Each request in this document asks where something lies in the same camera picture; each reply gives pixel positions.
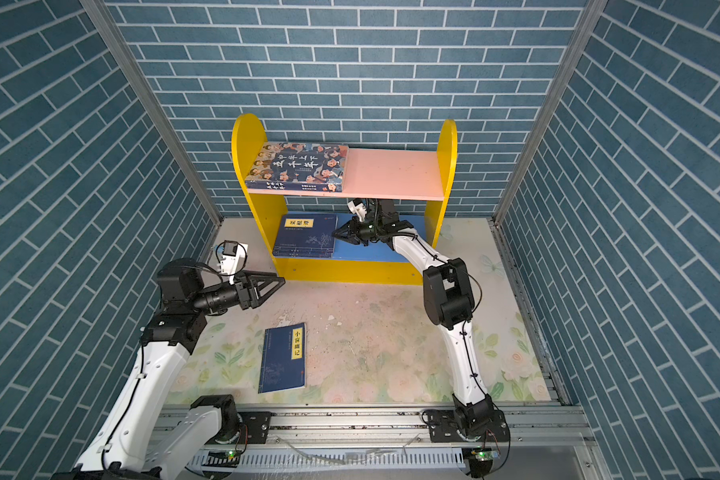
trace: pink shelf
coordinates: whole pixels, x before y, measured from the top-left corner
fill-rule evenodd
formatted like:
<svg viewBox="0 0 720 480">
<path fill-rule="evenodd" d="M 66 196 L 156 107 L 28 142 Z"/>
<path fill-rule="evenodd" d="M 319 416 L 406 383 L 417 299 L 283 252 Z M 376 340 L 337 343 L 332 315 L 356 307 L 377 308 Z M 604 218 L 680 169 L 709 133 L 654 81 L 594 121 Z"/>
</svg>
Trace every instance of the pink shelf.
<svg viewBox="0 0 720 480">
<path fill-rule="evenodd" d="M 248 191 L 252 194 L 303 197 L 444 199 L 437 153 L 376 148 L 349 149 L 344 185 L 339 193 L 259 188 Z"/>
</svg>

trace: black cable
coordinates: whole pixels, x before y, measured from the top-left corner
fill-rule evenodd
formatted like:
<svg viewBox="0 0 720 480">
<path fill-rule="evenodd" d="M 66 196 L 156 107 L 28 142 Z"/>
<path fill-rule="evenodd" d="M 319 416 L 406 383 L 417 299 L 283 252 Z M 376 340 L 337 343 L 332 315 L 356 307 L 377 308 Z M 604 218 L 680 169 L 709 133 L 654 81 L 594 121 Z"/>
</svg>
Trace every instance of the black cable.
<svg viewBox="0 0 720 480">
<path fill-rule="evenodd" d="M 498 472 L 498 471 L 501 470 L 505 465 L 507 465 L 507 460 L 509 460 L 509 450 L 510 450 L 511 448 L 512 448 L 512 435 L 509 436 L 509 440 L 508 440 L 508 444 L 507 444 L 507 455 L 504 456 L 504 461 L 501 463 L 501 465 L 499 465 L 499 468 L 496 468 L 495 470 L 493 470 L 492 472 L 490 472 L 489 475 L 490 475 L 491 473 L 496 473 L 496 472 Z"/>
<path fill-rule="evenodd" d="M 219 262 L 219 268 L 221 268 L 221 259 L 219 258 L 219 247 L 223 244 L 224 244 L 224 242 L 221 242 L 220 244 L 216 245 L 216 248 L 213 249 L 213 253 L 216 254 L 216 261 Z"/>
<path fill-rule="evenodd" d="M 432 256 L 432 260 L 438 260 L 438 261 L 440 261 L 442 264 L 446 264 L 446 263 L 447 263 L 447 262 L 442 261 L 442 259 L 440 259 L 437 255 L 432 254 L 432 252 L 422 243 L 422 241 L 418 239 L 418 235 L 414 235 L 414 236 L 413 236 L 413 239 L 416 240 L 416 241 L 418 242 L 418 244 L 421 245 L 422 248 L 423 248 L 428 254 L 430 254 L 430 255 Z M 475 285 L 478 286 L 478 290 L 480 290 L 480 298 L 478 298 L 478 302 L 474 304 L 474 308 L 472 309 L 472 313 L 474 313 L 474 312 L 478 309 L 478 307 L 480 306 L 480 302 L 483 301 L 483 287 L 480 285 L 480 282 L 478 282 L 478 279 L 474 278 L 474 277 L 472 276 L 472 274 L 470 274 L 469 272 L 467 272 L 467 275 L 469 275 L 469 277 L 472 279 L 472 281 L 475 283 Z"/>
<path fill-rule="evenodd" d="M 209 267 L 209 266 L 208 266 L 208 267 L 203 267 L 203 265 L 205 265 L 205 264 L 201 264 L 200 262 L 198 262 L 197 265 L 200 265 L 200 266 L 186 265 L 186 266 L 184 266 L 184 267 L 185 267 L 185 268 L 191 268 L 191 269 L 193 269 L 193 270 L 199 270 L 199 271 L 201 271 L 201 272 L 206 272 L 207 274 L 216 275 L 216 276 L 219 277 L 219 280 L 221 280 L 221 282 L 224 281 L 224 276 L 232 276 L 232 275 L 222 274 L 221 272 L 217 272 L 217 271 L 215 271 L 214 269 L 212 269 L 212 268 Z"/>
<path fill-rule="evenodd" d="M 485 393 L 485 390 L 483 390 L 483 387 L 480 386 L 480 382 L 478 382 L 478 374 L 474 372 L 474 369 L 472 368 L 472 360 L 469 358 L 469 348 L 467 348 L 467 332 L 464 331 L 464 327 L 467 325 L 466 322 L 461 322 L 461 336 L 462 336 L 462 343 L 464 344 L 464 350 L 467 352 L 467 362 L 469 362 L 469 371 L 472 372 L 472 379 L 474 380 L 474 384 L 478 386 L 480 391 L 483 393 L 483 396 L 488 396 L 487 393 Z"/>
<path fill-rule="evenodd" d="M 475 283 L 475 285 L 478 286 L 478 290 L 480 290 L 480 298 L 478 298 L 478 302 L 474 304 L 474 308 L 472 309 L 472 313 L 474 313 L 478 307 L 480 306 L 480 302 L 483 301 L 483 287 L 480 286 L 480 282 L 476 278 L 474 278 L 469 272 L 467 272 L 467 275 L 472 279 L 472 281 Z"/>
<path fill-rule="evenodd" d="M 246 452 L 246 450 L 248 450 L 248 425 L 247 424 L 244 424 L 244 425 L 246 427 L 246 443 L 242 447 L 242 452 L 238 452 L 237 447 L 235 447 L 235 452 L 238 452 L 240 455 L 242 455 L 243 453 Z"/>
<path fill-rule="evenodd" d="M 140 344 L 141 347 L 141 367 L 139 368 L 139 375 L 136 377 L 136 384 L 134 385 L 134 390 L 130 394 L 130 399 L 128 400 L 128 405 L 125 407 L 125 411 L 123 412 L 123 415 L 120 416 L 120 419 L 117 420 L 117 423 L 115 424 L 115 428 L 112 428 L 112 432 L 110 435 L 106 438 L 106 442 L 104 442 L 104 446 L 106 446 L 107 443 L 112 441 L 112 437 L 115 436 L 115 432 L 117 431 L 118 427 L 120 427 L 120 424 L 123 421 L 123 418 L 125 418 L 125 415 L 128 413 L 128 410 L 130 409 L 131 403 L 134 402 L 134 398 L 136 397 L 136 390 L 139 388 L 139 382 L 141 382 L 141 376 L 144 374 L 144 344 Z M 106 467 L 104 466 L 104 447 L 101 449 L 101 469 L 106 470 Z M 115 476 L 117 478 L 124 478 L 121 477 L 114 472 L 109 472 L 110 475 Z"/>
<path fill-rule="evenodd" d="M 411 232 L 395 232 L 393 234 L 384 234 L 384 235 L 376 235 L 376 238 L 383 240 L 384 238 L 393 238 L 394 236 L 410 236 L 411 238 L 415 239 L 418 237 L 416 234 L 412 234 Z"/>
<path fill-rule="evenodd" d="M 435 410 L 434 408 L 427 408 L 425 410 L 422 410 L 422 412 L 419 413 L 418 415 L 422 418 L 422 423 L 425 424 L 427 427 L 429 427 L 429 426 L 433 425 L 433 423 L 427 422 L 426 420 L 424 420 L 424 414 L 427 412 L 436 412 L 436 411 L 437 410 Z"/>
<path fill-rule="evenodd" d="M 243 245 L 241 245 L 240 243 L 238 243 L 238 246 L 240 248 L 242 248 L 242 252 L 245 254 L 245 256 L 242 258 L 242 266 L 240 267 L 240 270 L 237 271 L 237 272 L 242 272 L 243 270 L 246 269 L 246 264 L 248 263 L 248 250 L 246 250 L 246 248 Z"/>
</svg>

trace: yellow title label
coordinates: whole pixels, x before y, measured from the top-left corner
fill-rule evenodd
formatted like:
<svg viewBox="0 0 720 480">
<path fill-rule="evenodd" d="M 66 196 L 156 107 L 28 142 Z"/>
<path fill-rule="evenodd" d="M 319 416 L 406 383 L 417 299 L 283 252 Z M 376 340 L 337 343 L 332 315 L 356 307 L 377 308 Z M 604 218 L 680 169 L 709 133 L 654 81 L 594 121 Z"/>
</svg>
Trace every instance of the yellow title label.
<svg viewBox="0 0 720 480">
<path fill-rule="evenodd" d="M 302 228 L 312 228 L 312 218 L 286 218 L 286 226 L 300 226 Z"/>
<path fill-rule="evenodd" d="M 291 360 L 302 358 L 302 348 L 304 347 L 303 338 L 304 329 L 299 327 L 293 331 L 291 338 Z"/>
</svg>

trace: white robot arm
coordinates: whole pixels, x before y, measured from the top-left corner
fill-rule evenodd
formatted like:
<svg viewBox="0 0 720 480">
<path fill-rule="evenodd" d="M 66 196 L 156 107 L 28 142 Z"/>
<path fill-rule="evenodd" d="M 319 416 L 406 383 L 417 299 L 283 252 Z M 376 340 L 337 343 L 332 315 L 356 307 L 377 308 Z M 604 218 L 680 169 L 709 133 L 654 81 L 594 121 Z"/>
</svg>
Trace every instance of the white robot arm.
<svg viewBox="0 0 720 480">
<path fill-rule="evenodd" d="M 202 396 L 171 434 L 147 453 L 168 391 L 194 351 L 206 326 L 206 315 L 218 315 L 231 306 L 257 308 L 286 282 L 276 274 L 242 268 L 238 272 L 241 261 L 245 266 L 247 245 L 225 242 L 223 247 L 220 272 L 191 258 L 169 262 L 158 272 L 161 310 L 144 329 L 125 386 L 72 472 L 56 473 L 53 480 L 173 480 L 209 440 L 226 444 L 241 435 L 232 396 Z M 229 281 L 204 287 L 201 271 Z"/>
<path fill-rule="evenodd" d="M 392 200 L 366 201 L 355 198 L 347 203 L 355 216 L 337 228 L 334 237 L 355 245 L 383 242 L 422 273 L 424 310 L 440 330 L 451 363 L 459 433 L 479 438 L 489 426 L 505 428 L 478 370 L 471 323 L 475 302 L 466 265 L 427 244 L 413 225 L 400 220 Z"/>
</svg>

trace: illustrated book cover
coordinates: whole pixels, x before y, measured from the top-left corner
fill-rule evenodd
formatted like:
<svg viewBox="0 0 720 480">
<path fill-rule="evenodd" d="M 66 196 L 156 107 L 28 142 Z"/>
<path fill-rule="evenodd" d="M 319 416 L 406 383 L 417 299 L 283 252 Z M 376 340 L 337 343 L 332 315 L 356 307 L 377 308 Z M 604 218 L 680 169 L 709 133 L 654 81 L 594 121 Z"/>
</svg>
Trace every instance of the illustrated book cover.
<svg viewBox="0 0 720 480">
<path fill-rule="evenodd" d="M 348 146 L 339 144 L 266 142 L 246 176 L 246 186 L 338 193 L 348 152 Z"/>
<path fill-rule="evenodd" d="M 292 212 L 282 216 L 280 229 L 272 248 L 274 256 L 305 258 L 333 257 L 337 214 Z"/>
<path fill-rule="evenodd" d="M 264 331 L 259 393 L 304 387 L 305 340 L 304 323 Z"/>
</svg>

